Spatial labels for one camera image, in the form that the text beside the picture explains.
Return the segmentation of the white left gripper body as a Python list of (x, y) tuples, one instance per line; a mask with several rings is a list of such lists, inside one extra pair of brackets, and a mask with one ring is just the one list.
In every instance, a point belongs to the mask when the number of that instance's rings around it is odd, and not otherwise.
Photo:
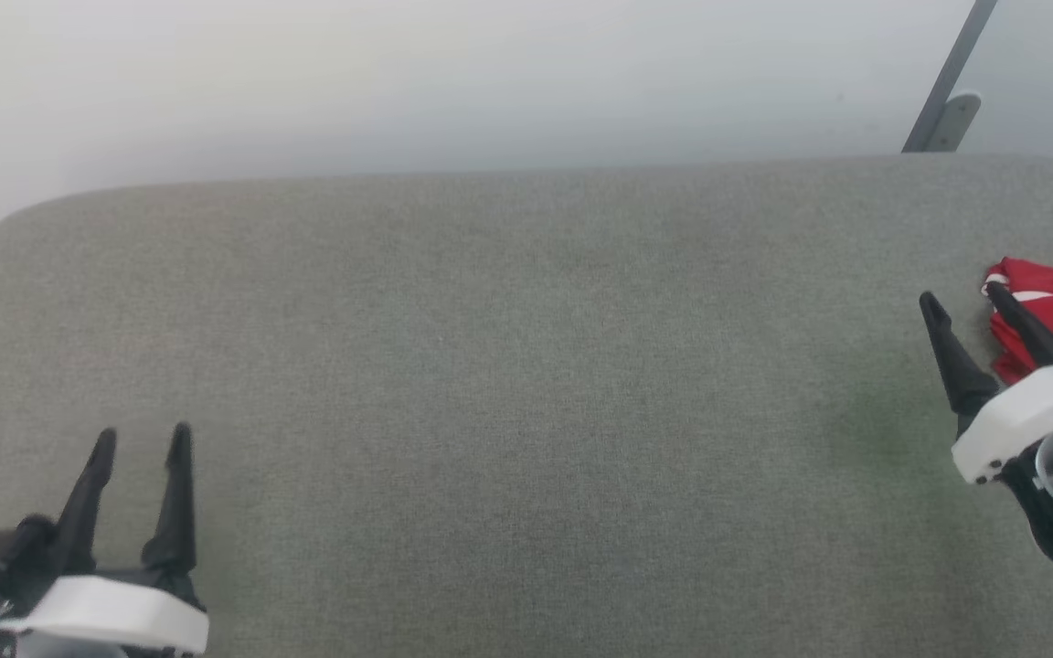
[(210, 619), (188, 567), (123, 569), (54, 578), (24, 609), (0, 620), (0, 633), (46, 640), (201, 655)]

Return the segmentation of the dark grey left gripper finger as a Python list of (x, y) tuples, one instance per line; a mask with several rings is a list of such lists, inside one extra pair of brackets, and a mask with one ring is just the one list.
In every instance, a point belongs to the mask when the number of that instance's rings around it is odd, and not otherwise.
[(173, 428), (165, 471), (165, 491), (157, 525), (154, 536), (142, 549), (142, 565), (186, 575), (197, 565), (193, 432), (188, 422), (178, 422)]
[(55, 534), (55, 566), (62, 575), (91, 574), (97, 566), (92, 554), (93, 538), (99, 519), (101, 495), (112, 478), (116, 444), (116, 430), (102, 430), (59, 517)]

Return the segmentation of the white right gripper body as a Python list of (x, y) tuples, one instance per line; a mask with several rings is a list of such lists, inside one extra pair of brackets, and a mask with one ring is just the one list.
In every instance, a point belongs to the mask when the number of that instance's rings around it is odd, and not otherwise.
[(1010, 460), (1053, 433), (1053, 366), (1032, 372), (986, 401), (952, 446), (967, 483), (994, 479)]

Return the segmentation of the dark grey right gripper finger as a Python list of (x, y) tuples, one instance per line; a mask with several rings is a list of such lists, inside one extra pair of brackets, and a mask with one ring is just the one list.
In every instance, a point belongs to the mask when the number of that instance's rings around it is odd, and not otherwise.
[(981, 408), (998, 395), (999, 383), (973, 361), (958, 341), (952, 318), (933, 292), (920, 295), (919, 306), (949, 408), (957, 419), (956, 434), (962, 436)]
[(992, 332), (1008, 354), (1015, 344), (1026, 354), (1029, 368), (1053, 366), (1053, 330), (1027, 310), (1026, 305), (1000, 281), (990, 281), (984, 291), (994, 308)]

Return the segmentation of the red Bulls basketball jersey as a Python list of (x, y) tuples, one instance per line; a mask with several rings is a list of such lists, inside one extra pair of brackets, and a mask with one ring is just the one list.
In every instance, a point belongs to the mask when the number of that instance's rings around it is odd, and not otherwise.
[[(1031, 260), (1006, 257), (986, 272), (982, 286), (985, 297), (989, 296), (987, 286), (990, 283), (1006, 287), (1053, 333), (1053, 267)], [(990, 328), (1000, 345), (1000, 355), (992, 362), (992, 368), (1004, 383), (1012, 385), (1037, 367), (1019, 333), (996, 311), (991, 313)]]

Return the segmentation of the grey metal bar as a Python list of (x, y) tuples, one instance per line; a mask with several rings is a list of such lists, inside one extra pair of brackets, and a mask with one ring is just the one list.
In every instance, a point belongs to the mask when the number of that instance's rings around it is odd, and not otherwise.
[(966, 131), (981, 109), (981, 96), (976, 92), (956, 93), (954, 89), (998, 3), (999, 0), (973, 0), (920, 115), (903, 142), (903, 154), (953, 153), (961, 145)]

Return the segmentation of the grey fabric sofa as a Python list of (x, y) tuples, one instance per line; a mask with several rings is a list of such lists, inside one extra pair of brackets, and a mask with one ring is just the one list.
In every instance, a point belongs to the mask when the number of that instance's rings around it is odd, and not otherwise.
[(116, 428), (138, 565), (194, 430), (212, 658), (1045, 658), (918, 307), (1053, 265), (1053, 159), (882, 155), (64, 196), (0, 222), (0, 527)]

